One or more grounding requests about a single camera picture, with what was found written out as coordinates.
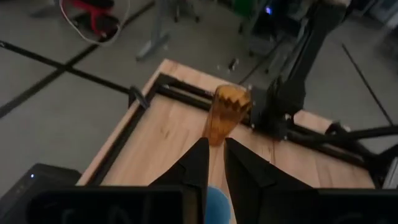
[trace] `red object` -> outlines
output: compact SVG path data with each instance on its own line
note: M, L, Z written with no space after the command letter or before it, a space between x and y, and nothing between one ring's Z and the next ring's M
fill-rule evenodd
M89 2L85 0L71 0L72 4L80 9L85 10L90 14L90 20L91 20L91 29L94 31L95 34L98 35L103 35L104 33L106 34L109 30L101 30L98 29L99 26L97 26L97 18L103 17L103 16L109 16L110 10L113 8L113 1L109 0L103 0L101 1L92 1Z

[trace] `metal stand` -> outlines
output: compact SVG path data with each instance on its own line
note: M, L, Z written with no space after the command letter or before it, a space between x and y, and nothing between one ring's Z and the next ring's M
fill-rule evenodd
M148 41L137 54L137 61L143 60L169 39L169 33L162 32L162 19L164 12L167 9L166 4L167 0L156 0L156 14L150 41Z

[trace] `blue light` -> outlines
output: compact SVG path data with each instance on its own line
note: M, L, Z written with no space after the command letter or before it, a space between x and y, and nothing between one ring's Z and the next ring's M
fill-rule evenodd
M268 15L272 15L272 9L270 8L270 7L266 7L266 13L268 14Z

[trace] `black electronic device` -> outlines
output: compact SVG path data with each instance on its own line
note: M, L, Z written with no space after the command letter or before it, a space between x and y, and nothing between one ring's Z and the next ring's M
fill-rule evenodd
M148 187L49 190L29 204L31 224L205 222L209 145L200 139ZM397 223L396 190L313 189L232 138L224 165L238 224Z
M182 185L74 187L40 194L30 224L199 223L196 192Z
M0 223L24 224L25 209L35 195L57 187L71 186L80 178L75 170L33 165L5 195L0 198Z

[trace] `white cable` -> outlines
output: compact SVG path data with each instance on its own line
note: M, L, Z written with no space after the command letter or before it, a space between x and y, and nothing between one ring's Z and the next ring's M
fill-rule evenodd
M113 42L115 42L115 40L119 37L120 32L122 31L123 25L124 23L127 21L127 17L129 16L130 13L130 0L126 0L127 1L127 9L126 12L124 13L124 17L123 20L121 21L121 23L118 25L118 30L116 31L116 33L113 35L113 37L111 39L109 39L106 42L98 42L96 40L91 40L87 37L85 37L79 30L79 28L77 28L68 18L67 14L65 13L65 11L63 10L63 0L59 0L60 3L60 9L61 12L63 14L63 16L65 17L65 19L67 20L67 22L74 28L74 30L80 35L81 38L83 38L85 41L91 43L91 44L97 44L103 47L107 47L111 44L113 44Z

